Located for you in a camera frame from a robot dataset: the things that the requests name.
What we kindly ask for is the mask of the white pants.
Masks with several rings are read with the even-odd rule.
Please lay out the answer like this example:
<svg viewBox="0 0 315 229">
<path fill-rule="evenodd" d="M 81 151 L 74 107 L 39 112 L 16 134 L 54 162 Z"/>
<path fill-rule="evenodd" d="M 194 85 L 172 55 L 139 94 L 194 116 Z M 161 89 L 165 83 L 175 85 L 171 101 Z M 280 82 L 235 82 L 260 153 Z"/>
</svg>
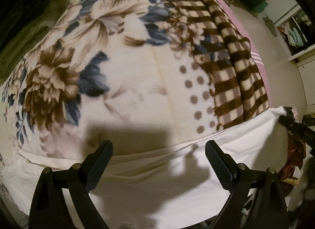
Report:
<svg viewBox="0 0 315 229">
<path fill-rule="evenodd" d="M 287 160 L 286 129 L 279 117 L 283 107 L 269 108 L 256 117 L 219 131 L 195 137 L 178 136 L 207 121 L 162 114 L 121 120 L 117 113 L 89 106 L 79 126 L 65 125 L 57 134 L 58 144 L 67 147 L 64 158 L 43 153 L 40 132 L 31 129 L 25 116 L 11 112 L 1 117 L 1 180 L 17 208 L 29 214 L 32 197 L 45 167 L 68 169 L 81 162 L 92 147 L 79 141 L 108 139 L 114 155 L 91 193 L 97 210 L 111 228 L 128 222 L 135 228 L 181 228 L 218 214 L 229 193 L 211 168 L 205 146 L 214 140 L 238 163 L 255 170 L 281 170 Z"/>
</svg>

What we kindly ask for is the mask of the floral fleece blanket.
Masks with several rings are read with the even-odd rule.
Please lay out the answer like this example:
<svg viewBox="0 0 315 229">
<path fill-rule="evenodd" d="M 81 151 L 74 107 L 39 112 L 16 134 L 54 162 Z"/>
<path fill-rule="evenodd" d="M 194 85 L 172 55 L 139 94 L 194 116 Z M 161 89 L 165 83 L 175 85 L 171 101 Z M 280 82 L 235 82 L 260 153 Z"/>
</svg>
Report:
<svg viewBox="0 0 315 229">
<path fill-rule="evenodd" d="M 1 117 L 25 116 L 44 154 L 64 158 L 65 125 L 83 110 L 162 114 L 216 133 L 269 107 L 251 43 L 220 0 L 69 0 L 56 25 L 1 82 Z"/>
</svg>

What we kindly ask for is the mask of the folded olive green pants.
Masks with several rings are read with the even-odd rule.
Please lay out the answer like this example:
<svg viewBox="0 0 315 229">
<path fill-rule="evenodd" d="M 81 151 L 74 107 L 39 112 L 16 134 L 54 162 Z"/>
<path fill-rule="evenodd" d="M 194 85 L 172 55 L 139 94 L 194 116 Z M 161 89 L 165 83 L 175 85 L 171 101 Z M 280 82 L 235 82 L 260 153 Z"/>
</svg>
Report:
<svg viewBox="0 0 315 229">
<path fill-rule="evenodd" d="M 24 55 L 53 29 L 68 4 L 69 0 L 50 0 L 43 13 L 23 27 L 1 50 L 1 82 L 10 76 Z"/>
</svg>

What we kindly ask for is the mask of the white wardrobe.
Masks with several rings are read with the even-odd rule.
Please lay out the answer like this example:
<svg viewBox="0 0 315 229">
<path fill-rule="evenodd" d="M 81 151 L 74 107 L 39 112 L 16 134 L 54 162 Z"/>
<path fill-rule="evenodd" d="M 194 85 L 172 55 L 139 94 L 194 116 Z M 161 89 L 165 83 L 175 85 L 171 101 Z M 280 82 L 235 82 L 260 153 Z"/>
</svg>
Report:
<svg viewBox="0 0 315 229">
<path fill-rule="evenodd" d="M 287 59 L 305 76 L 314 70 L 314 0 L 268 0 L 265 14 Z"/>
</svg>

